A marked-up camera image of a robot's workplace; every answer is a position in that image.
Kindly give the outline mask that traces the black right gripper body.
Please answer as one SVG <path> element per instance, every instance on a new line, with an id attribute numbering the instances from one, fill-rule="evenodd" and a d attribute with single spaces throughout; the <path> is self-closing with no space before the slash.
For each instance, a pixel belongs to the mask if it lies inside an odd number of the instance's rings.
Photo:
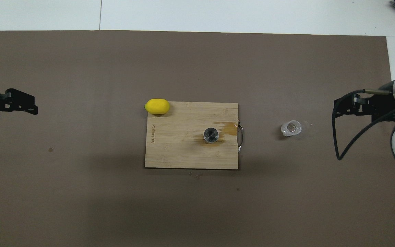
<path id="1" fill-rule="evenodd" d="M 391 81 L 378 89 L 381 91 L 388 91 L 389 94 L 373 94 L 372 97 L 366 98 L 367 104 L 362 106 L 362 112 L 365 115 L 370 115 L 371 121 L 375 121 L 395 109 L 393 84 L 394 82 Z"/>

